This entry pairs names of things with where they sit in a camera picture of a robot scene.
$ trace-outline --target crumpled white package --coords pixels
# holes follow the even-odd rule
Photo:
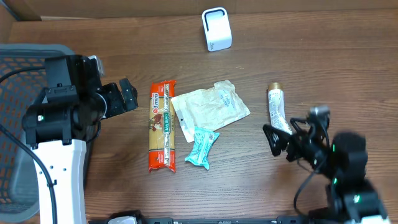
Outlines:
[[[216,82],[208,90],[195,90],[171,100],[187,142],[193,141],[195,126],[216,131],[250,114],[229,80]]]

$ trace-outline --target plastic basket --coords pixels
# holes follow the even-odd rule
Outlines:
[[[0,76],[16,69],[43,66],[44,58],[71,55],[63,45],[0,44]],[[22,72],[0,84],[0,122],[25,143],[22,117],[41,89],[45,70]],[[0,134],[0,221],[23,222],[39,211],[34,162]]]

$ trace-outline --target blue wrapper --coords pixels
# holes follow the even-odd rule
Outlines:
[[[209,170],[207,155],[219,135],[219,133],[214,131],[195,127],[195,135],[193,137],[195,143],[191,154],[185,158],[185,161],[189,161],[195,166],[204,166],[206,170]]]

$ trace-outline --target wooden table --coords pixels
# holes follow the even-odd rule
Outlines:
[[[200,16],[18,22],[10,42],[64,44],[98,55],[103,83],[128,78],[139,108],[102,122],[85,190],[87,219],[141,209],[147,217],[263,218],[293,215],[308,172],[273,157],[267,85],[281,82],[287,118],[313,105],[331,108],[330,136],[367,137],[367,177],[398,221],[398,10],[230,15],[233,45],[209,53]],[[251,114],[219,130],[210,170],[184,162],[192,150],[177,124],[177,173],[148,173],[149,88],[176,79],[176,94],[230,80]],[[314,178],[299,198],[326,205],[327,180]]]

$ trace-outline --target wooden surface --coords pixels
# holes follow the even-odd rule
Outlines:
[[[0,5],[0,44],[7,42],[12,23],[15,21],[7,9],[3,5]]]
[[[110,18],[200,15],[212,7],[254,12],[396,9],[397,0],[6,0],[22,17]]]
[[[200,16],[18,22],[10,42],[64,44],[103,59],[103,83],[127,77],[140,107],[102,122],[85,190],[87,218],[141,209],[148,217],[261,218],[294,214],[308,173],[273,157],[267,85],[281,82],[287,118],[331,108],[330,136],[367,137],[367,177],[398,222],[398,10],[286,12],[230,16],[233,45],[206,51]],[[177,95],[230,80],[251,114],[219,130],[210,170],[184,162],[192,150],[177,125],[177,173],[148,166],[151,82],[176,79]],[[314,178],[300,209],[324,206],[327,183]]]

